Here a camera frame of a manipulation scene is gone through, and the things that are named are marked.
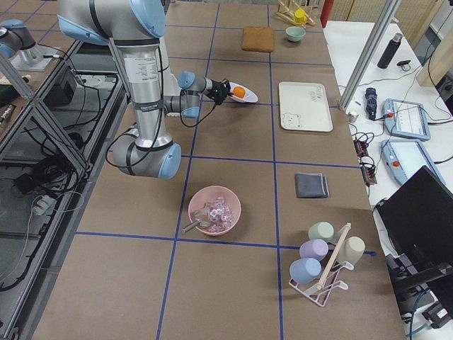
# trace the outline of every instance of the bowl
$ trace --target bowl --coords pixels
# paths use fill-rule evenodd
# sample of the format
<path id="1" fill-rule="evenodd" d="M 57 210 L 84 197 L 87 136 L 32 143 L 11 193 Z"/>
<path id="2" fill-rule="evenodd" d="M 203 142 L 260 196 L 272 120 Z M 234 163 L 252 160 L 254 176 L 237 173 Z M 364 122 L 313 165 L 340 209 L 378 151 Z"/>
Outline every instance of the bowl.
<path id="1" fill-rule="evenodd" d="M 225 188 L 224 186 L 207 186 L 206 188 L 198 191 L 189 202 L 189 219 L 191 222 L 193 222 L 193 213 L 196 210 L 203 208 L 205 206 L 205 203 L 212 202 L 218 199 L 218 197 L 223 197 L 225 199 L 225 204 L 228 204 L 230 206 L 231 211 L 233 212 L 233 220 L 231 221 L 230 227 L 222 230 L 221 232 L 208 232 L 206 229 L 197 227 L 197 229 L 200 230 L 203 234 L 209 236 L 219 236 L 226 234 L 231 229 L 233 229 L 233 227 L 239 221 L 239 217 L 241 216 L 241 202 L 239 201 L 238 196 L 236 196 L 233 191 Z"/>
<path id="2" fill-rule="evenodd" d="M 291 26 L 286 29 L 286 38 L 294 43 L 300 41 L 305 36 L 305 29 L 299 26 Z"/>

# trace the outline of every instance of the black monitor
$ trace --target black monitor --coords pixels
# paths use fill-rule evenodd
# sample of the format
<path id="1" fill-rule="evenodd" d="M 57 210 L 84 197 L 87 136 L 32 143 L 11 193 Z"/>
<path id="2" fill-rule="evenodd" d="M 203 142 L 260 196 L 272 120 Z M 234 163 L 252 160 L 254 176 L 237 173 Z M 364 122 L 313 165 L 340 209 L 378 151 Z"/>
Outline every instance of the black monitor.
<path id="1" fill-rule="evenodd" d="M 429 168 L 420 168 L 377 210 L 395 250 L 418 272 L 453 265 L 453 194 Z M 453 316 L 453 275 L 419 283 L 427 283 Z"/>

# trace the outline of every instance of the small green bowl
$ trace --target small green bowl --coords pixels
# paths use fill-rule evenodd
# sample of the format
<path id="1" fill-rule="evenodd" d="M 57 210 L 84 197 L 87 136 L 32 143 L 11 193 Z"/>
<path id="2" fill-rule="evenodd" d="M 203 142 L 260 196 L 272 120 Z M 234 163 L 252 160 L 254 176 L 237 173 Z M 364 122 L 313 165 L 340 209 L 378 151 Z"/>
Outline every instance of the small green bowl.
<path id="1" fill-rule="evenodd" d="M 294 43 L 300 41 L 305 36 L 305 29 L 299 26 L 291 26 L 286 29 L 286 38 Z"/>

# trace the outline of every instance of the white table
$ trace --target white table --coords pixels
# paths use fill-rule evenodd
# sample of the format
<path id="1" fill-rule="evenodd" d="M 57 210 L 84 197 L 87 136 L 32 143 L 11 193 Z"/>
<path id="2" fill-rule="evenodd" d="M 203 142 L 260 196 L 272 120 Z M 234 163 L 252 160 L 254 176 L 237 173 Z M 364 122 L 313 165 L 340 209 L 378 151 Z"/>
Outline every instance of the white table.
<path id="1" fill-rule="evenodd" d="M 373 23 L 329 21 L 328 25 L 324 29 L 324 35 L 327 39 L 332 64 L 335 67 L 340 92 L 343 92 L 344 86 L 348 83 L 373 25 Z M 366 84 L 372 81 L 374 82 L 369 85 L 359 86 L 355 92 L 353 100 L 346 109 L 346 113 L 349 111 L 356 111 L 359 113 L 359 118 L 354 123 L 359 132 L 373 132 L 375 135 L 380 135 L 383 128 L 382 120 L 371 121 L 367 119 L 367 114 L 365 113 L 365 89 L 367 87 L 374 87 L 376 89 L 378 104 L 377 117 L 382 114 L 382 106 L 387 98 L 401 100 L 405 99 L 407 101 L 422 103 L 426 111 L 434 119 L 448 117 L 445 112 L 442 112 L 435 107 L 435 102 L 437 100 L 437 106 L 442 110 L 448 111 L 445 103 L 439 98 L 439 94 L 434 86 L 421 87 L 415 80 L 416 74 L 421 70 L 421 65 L 406 39 L 403 39 L 400 48 L 396 52 L 392 63 L 387 69 L 380 69 L 377 67 L 379 58 L 381 57 L 390 39 L 394 37 L 395 33 L 401 33 L 401 31 L 396 24 L 391 24 L 379 44 L 379 47 L 375 51 L 372 61 L 368 66 L 360 84 Z M 396 66 L 396 63 L 401 60 L 411 60 L 410 71 L 404 72 L 400 67 Z M 396 79 L 403 75 L 406 76 L 398 80 L 375 81 L 378 79 Z M 431 139 L 423 144 L 433 161 L 442 161 L 453 155 L 452 129 L 453 123 L 430 126 Z M 373 142 L 369 145 L 368 153 L 376 163 L 379 161 L 381 154 L 380 142 L 389 138 L 390 134 L 385 130 L 383 135 L 375 137 Z M 448 189 L 453 191 L 453 160 L 439 164 L 437 165 L 437 168 L 444 178 Z M 377 167 L 377 185 L 370 187 L 370 204 L 374 206 L 382 198 L 390 197 L 396 190 L 398 190 L 399 187 L 400 185 L 393 178 L 393 175 L 385 164 L 384 159 L 381 159 Z M 388 237 L 386 236 L 385 228 L 376 213 L 374 214 L 374 217 L 379 231 L 379 236 L 381 237 L 384 252 L 389 254 L 393 251 L 391 247 L 388 246 L 389 242 L 387 241 Z M 414 318 L 413 329 L 418 328 L 424 322 L 425 319 L 418 311 Z M 453 339 L 453 322 L 449 322 L 441 329 L 432 329 L 427 327 L 420 333 L 414 335 L 413 339 Z"/>

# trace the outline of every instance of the white device with blue border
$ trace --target white device with blue border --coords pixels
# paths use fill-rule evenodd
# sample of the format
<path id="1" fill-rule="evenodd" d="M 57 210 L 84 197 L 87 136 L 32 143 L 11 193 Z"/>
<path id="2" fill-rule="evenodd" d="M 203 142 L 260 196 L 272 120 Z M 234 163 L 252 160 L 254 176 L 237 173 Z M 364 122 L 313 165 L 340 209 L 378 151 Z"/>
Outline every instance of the white device with blue border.
<path id="1" fill-rule="evenodd" d="M 429 140 L 431 138 L 426 111 L 422 104 L 386 99 L 383 107 L 385 127 L 392 136 Z"/>
<path id="2" fill-rule="evenodd" d="M 381 142 L 381 149 L 391 173 L 399 184 L 403 185 L 424 165 L 445 184 L 420 140 L 386 140 Z"/>

